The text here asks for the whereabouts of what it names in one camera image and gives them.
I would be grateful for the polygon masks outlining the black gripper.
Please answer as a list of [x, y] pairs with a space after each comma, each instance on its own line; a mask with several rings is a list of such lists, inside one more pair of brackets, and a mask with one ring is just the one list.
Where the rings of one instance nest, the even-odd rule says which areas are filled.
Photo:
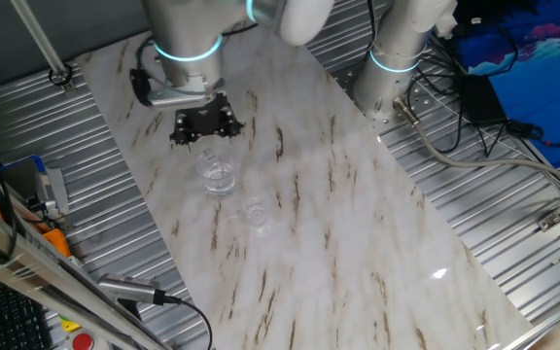
[[186, 146], [202, 136], [235, 137], [243, 127], [244, 124], [235, 117], [228, 98], [217, 94], [202, 107], [178, 110], [169, 139], [175, 146]]

